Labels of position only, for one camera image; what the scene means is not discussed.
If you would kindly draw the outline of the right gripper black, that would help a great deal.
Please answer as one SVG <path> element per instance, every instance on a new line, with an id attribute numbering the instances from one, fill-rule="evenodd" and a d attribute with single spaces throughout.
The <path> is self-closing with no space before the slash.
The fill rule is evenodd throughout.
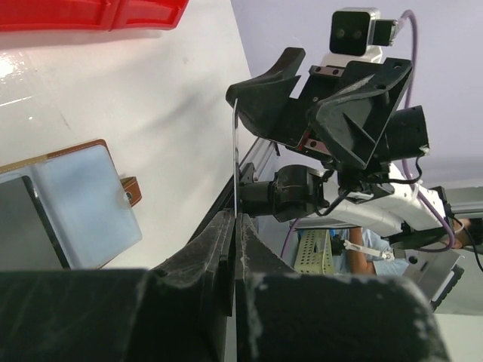
<path id="1" fill-rule="evenodd" d="M 227 103 L 254 136 L 355 170 L 416 158 L 429 148 L 422 107 L 398 107 L 413 78 L 410 60 L 351 61 L 338 76 L 312 67 L 292 100 L 305 55 L 285 48 L 268 71 L 228 87 Z"/>

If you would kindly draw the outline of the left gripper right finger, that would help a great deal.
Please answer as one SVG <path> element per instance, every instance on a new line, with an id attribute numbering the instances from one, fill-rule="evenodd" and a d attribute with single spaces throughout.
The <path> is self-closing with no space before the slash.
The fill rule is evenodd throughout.
<path id="1" fill-rule="evenodd" d="M 440 329 L 407 278 L 302 275 L 235 224 L 240 361 L 448 361 Z"/>

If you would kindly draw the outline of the brown leather card holder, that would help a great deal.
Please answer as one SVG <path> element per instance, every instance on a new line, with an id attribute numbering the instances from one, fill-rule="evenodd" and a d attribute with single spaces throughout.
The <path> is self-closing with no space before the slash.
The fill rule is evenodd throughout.
<path id="1" fill-rule="evenodd" d="M 1 167 L 1 270 L 101 268 L 142 238 L 134 176 L 98 139 Z"/>

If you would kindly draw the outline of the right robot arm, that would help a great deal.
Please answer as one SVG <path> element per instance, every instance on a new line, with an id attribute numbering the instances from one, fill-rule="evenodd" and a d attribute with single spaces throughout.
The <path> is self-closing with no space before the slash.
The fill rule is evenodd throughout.
<path id="1" fill-rule="evenodd" d="M 279 222 L 311 215 L 374 230 L 400 250 L 435 252 L 451 233 L 441 187 L 426 189 L 397 162 L 429 152 L 423 109 L 400 109 L 414 73 L 410 60 L 351 60 L 313 66 L 299 97 L 292 91 L 305 57 L 285 49 L 264 74 L 229 86 L 233 124 L 315 159 L 321 170 L 288 165 L 270 181 L 235 181 L 236 213 Z"/>

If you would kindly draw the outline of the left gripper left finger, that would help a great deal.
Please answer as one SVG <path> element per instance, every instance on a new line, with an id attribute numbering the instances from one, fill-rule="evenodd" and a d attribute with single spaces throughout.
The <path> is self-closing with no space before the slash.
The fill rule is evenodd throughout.
<path id="1" fill-rule="evenodd" d="M 152 269 L 1 275 L 3 361 L 222 361 L 235 217 Z"/>

